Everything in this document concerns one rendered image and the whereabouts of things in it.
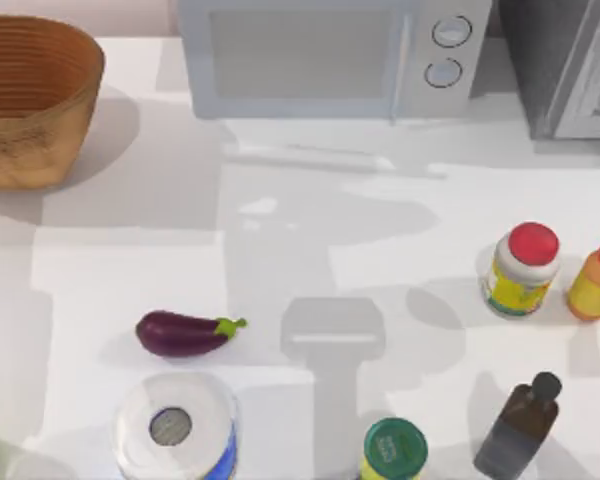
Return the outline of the white paper towel roll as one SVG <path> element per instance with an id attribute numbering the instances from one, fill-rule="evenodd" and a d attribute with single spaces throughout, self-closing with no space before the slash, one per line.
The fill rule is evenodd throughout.
<path id="1" fill-rule="evenodd" d="M 122 402 L 112 431 L 125 480 L 234 480 L 237 404 L 211 374 L 147 378 Z"/>

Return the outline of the green lid yellow jar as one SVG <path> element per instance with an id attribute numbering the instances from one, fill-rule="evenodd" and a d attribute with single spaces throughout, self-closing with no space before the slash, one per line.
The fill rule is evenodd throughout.
<path id="1" fill-rule="evenodd" d="M 419 480 L 429 456 L 426 437 L 412 422 L 386 417 L 365 433 L 359 480 Z"/>

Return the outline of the purple eggplant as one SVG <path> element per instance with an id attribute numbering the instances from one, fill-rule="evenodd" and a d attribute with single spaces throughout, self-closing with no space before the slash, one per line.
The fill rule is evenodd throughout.
<path id="1" fill-rule="evenodd" d="M 135 327 L 136 337 L 148 352 L 165 358 L 189 358 L 207 354 L 230 342 L 244 318 L 205 318 L 170 311 L 151 311 Z"/>

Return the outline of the red lid white jar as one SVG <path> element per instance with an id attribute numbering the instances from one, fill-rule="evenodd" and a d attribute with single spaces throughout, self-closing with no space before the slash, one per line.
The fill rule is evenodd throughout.
<path id="1" fill-rule="evenodd" d="M 499 314 L 525 317 L 537 311 L 560 266 L 560 241 L 548 226 L 523 222 L 496 244 L 482 281 L 486 302 Z"/>

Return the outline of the orange bottle red cap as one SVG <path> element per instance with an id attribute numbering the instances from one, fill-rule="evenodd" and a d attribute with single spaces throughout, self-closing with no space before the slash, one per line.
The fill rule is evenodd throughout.
<path id="1" fill-rule="evenodd" d="M 600 319 L 600 247 L 586 258 L 568 290 L 567 305 L 581 320 Z"/>

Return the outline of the microwave knob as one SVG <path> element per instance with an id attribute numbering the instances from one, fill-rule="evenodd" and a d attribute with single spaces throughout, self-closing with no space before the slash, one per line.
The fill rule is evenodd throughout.
<path id="1" fill-rule="evenodd" d="M 472 34 L 472 24 L 464 16 L 439 20 L 432 29 L 434 42 L 442 48 L 456 48 L 464 44 Z"/>
<path id="2" fill-rule="evenodd" d="M 425 69 L 424 79 L 432 88 L 445 89 L 458 83 L 462 75 L 462 65 L 455 59 L 445 58 L 430 63 Z"/>

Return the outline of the dark brown bottle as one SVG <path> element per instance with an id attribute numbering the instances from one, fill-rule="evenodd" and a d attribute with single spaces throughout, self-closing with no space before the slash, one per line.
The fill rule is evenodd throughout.
<path id="1" fill-rule="evenodd" d="M 556 421 L 561 391 L 561 380 L 548 371 L 530 384 L 516 385 L 480 445 L 474 467 L 491 480 L 519 480 Z"/>

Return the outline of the brown woven basket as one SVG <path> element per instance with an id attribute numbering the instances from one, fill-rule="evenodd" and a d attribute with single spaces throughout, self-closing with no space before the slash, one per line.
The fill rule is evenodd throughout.
<path id="1" fill-rule="evenodd" d="M 0 190 L 60 184 L 79 156 L 105 68 L 70 24 L 0 14 Z"/>

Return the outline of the pale microwave oven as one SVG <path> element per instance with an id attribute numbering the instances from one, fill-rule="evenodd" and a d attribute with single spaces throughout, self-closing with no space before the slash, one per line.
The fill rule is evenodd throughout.
<path id="1" fill-rule="evenodd" d="M 178 0 L 194 112 L 221 118 L 385 118 L 403 17 L 410 43 L 400 119 L 452 117 L 469 100 L 493 0 Z M 442 19 L 464 16 L 470 38 L 442 48 Z M 432 88 L 430 63 L 463 67 L 458 83 Z"/>

